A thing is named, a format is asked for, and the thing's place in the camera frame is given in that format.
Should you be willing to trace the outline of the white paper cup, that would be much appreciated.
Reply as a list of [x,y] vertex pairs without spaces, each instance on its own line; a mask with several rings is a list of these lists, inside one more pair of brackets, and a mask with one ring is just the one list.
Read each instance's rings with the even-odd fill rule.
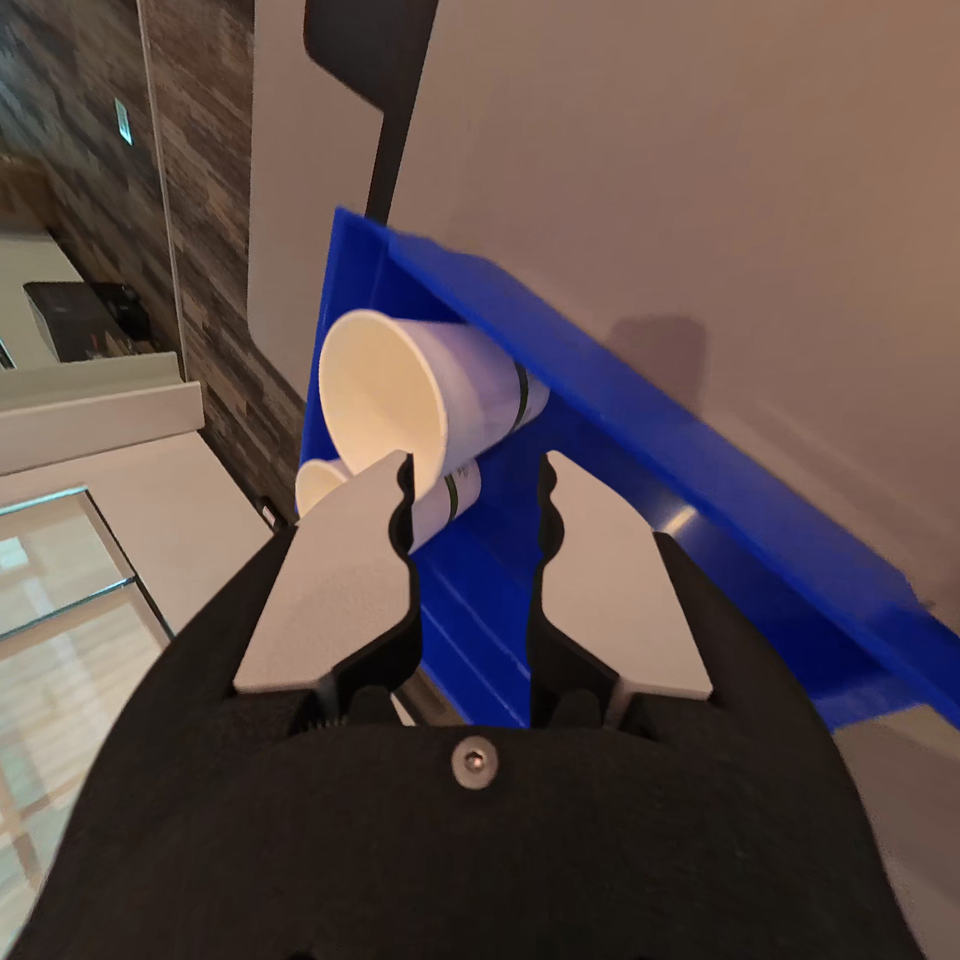
[[400,450],[414,498],[534,421],[550,390],[493,339],[463,323],[357,309],[338,318],[318,359],[330,439],[353,474]]
[[[298,469],[294,483],[295,509],[302,518],[322,499],[353,478],[341,460],[311,459]],[[470,460],[446,475],[412,509],[411,553],[427,544],[474,506],[482,489],[478,463]]]

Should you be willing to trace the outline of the blue plastic bin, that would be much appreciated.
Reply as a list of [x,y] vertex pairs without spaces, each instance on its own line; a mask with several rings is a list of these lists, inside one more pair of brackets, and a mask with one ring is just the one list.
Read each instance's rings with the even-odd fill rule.
[[918,705],[958,726],[958,636],[906,577],[498,264],[338,207],[314,362],[356,308],[465,322],[551,392],[532,425],[478,456],[478,502],[414,556],[423,666],[467,722],[529,724],[537,484],[557,450],[676,540],[830,729]]

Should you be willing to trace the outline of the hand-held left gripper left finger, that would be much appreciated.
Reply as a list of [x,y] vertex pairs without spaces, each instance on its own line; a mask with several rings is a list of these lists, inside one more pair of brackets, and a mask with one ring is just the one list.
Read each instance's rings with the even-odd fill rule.
[[324,723],[366,688],[391,693],[421,658],[414,458],[396,450],[297,522],[234,675],[239,694],[307,691]]

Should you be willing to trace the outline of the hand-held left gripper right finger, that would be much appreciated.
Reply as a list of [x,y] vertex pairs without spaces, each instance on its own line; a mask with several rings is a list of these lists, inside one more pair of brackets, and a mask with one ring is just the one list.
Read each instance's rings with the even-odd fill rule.
[[635,696],[707,702],[714,692],[653,528],[559,451],[537,480],[538,545],[527,619],[530,723],[586,692],[617,728]]

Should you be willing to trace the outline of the small black cabinet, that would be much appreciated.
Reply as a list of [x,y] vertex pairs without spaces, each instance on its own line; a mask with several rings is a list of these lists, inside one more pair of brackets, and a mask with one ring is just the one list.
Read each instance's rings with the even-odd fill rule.
[[61,363],[150,354],[152,323],[137,292],[109,282],[23,286],[41,334]]

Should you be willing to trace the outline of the black flat plate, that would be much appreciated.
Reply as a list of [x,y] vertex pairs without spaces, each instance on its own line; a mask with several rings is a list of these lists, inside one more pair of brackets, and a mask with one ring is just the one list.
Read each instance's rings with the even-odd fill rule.
[[382,114],[366,217],[386,225],[402,167],[437,1],[307,1],[309,58]]

